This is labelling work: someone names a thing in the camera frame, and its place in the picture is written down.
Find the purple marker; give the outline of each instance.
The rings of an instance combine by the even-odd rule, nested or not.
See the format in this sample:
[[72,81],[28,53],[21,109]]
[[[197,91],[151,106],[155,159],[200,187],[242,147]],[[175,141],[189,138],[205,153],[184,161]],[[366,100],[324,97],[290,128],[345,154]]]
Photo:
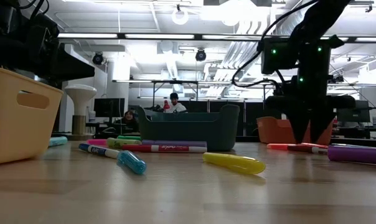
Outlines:
[[329,146],[327,156],[331,161],[376,164],[376,147]]
[[146,146],[197,146],[207,147],[205,141],[153,141],[143,140],[143,145]]

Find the desk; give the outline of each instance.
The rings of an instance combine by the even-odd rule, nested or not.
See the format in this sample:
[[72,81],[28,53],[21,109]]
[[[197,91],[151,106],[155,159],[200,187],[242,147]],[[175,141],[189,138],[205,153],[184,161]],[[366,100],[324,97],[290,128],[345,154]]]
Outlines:
[[264,161],[258,176],[202,163],[201,154],[140,154],[146,175],[115,160],[51,147],[0,165],[0,223],[376,223],[376,166],[238,143]]

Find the white lamp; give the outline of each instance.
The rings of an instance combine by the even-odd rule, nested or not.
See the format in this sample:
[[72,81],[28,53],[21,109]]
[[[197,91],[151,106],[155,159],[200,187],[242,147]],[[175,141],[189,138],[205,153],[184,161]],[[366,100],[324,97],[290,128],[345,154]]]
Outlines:
[[85,134],[86,105],[96,94],[96,89],[88,85],[68,85],[65,92],[71,97],[75,106],[75,114],[72,117],[72,134]]

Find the computer monitor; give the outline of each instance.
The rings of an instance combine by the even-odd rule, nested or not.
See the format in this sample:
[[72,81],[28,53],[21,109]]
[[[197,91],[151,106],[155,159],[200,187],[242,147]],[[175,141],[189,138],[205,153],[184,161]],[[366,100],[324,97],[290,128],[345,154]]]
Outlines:
[[337,120],[341,122],[370,122],[368,101],[356,100],[355,108],[337,109]]
[[94,111],[97,118],[109,118],[112,123],[113,117],[123,117],[125,110],[124,98],[104,98],[94,100]]

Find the man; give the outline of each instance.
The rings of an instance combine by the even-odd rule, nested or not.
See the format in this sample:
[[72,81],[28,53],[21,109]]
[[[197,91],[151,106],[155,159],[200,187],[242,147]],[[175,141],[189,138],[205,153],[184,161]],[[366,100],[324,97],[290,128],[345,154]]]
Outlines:
[[170,106],[170,109],[167,109],[165,111],[166,113],[177,113],[177,112],[187,110],[187,108],[185,108],[185,106],[183,106],[182,104],[180,104],[178,102],[178,94],[177,93],[171,93],[170,94],[170,101],[171,101],[171,106]]

